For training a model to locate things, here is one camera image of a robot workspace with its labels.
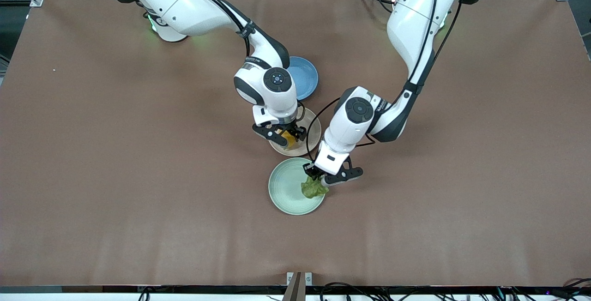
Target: table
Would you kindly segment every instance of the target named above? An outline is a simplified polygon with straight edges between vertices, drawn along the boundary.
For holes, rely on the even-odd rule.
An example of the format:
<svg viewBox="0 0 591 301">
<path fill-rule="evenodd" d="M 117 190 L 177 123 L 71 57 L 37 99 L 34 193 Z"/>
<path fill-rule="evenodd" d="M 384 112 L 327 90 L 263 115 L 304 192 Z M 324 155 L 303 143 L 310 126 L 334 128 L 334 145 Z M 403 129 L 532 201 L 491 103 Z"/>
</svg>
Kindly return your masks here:
<svg viewBox="0 0 591 301">
<path fill-rule="evenodd" d="M 315 64 L 312 110 L 351 86 L 401 90 L 376 2 L 229 1 Z M 166 43 L 141 14 L 114 0 L 31 10 L 0 89 L 3 284 L 591 276 L 591 64 L 568 4 L 463 7 L 401 138 L 352 152 L 363 177 L 303 217 L 268 196 L 285 157 L 232 85 L 241 39 Z"/>
</svg>

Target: white robotic arm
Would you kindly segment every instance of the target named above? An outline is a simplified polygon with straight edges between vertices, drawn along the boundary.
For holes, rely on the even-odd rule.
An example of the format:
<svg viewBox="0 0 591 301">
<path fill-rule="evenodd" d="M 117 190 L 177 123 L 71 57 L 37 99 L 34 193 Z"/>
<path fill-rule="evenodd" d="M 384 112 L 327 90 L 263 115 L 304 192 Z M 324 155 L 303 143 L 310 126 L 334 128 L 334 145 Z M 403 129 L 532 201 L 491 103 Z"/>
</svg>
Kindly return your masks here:
<svg viewBox="0 0 591 301">
<path fill-rule="evenodd" d="M 152 22 L 152 29 L 167 42 L 186 36 L 201 36 L 216 28 L 234 30 L 253 45 L 255 51 L 245 59 L 234 76 L 238 94 L 253 104 L 253 130 L 267 140 L 287 147 L 287 140 L 276 130 L 289 131 L 297 140 L 306 129 L 296 126 L 297 93 L 291 80 L 289 53 L 277 40 L 225 0 L 118 0 L 137 2 Z"/>
<path fill-rule="evenodd" d="M 304 165 L 324 186 L 356 179 L 363 169 L 351 166 L 349 153 L 366 133 L 380 142 L 396 140 L 403 132 L 416 97 L 434 62 L 433 37 L 454 0 L 399 0 L 388 19 L 390 42 L 408 67 L 403 90 L 393 103 L 360 86 L 347 89 L 334 108 L 313 163 Z M 459 0 L 473 4 L 478 0 Z"/>
</svg>

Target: green led light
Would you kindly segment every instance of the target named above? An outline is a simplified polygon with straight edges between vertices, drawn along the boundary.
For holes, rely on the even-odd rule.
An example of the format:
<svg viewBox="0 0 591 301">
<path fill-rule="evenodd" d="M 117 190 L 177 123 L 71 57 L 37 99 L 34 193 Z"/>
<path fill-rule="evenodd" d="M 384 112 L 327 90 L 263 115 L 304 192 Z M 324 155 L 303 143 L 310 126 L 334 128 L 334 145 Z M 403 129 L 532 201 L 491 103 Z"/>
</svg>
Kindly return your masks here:
<svg viewBox="0 0 591 301">
<path fill-rule="evenodd" d="M 152 21 L 152 17 L 148 16 L 148 20 L 150 20 L 150 24 L 152 24 L 152 30 L 156 32 L 156 27 L 154 26 L 154 22 Z"/>
</svg>

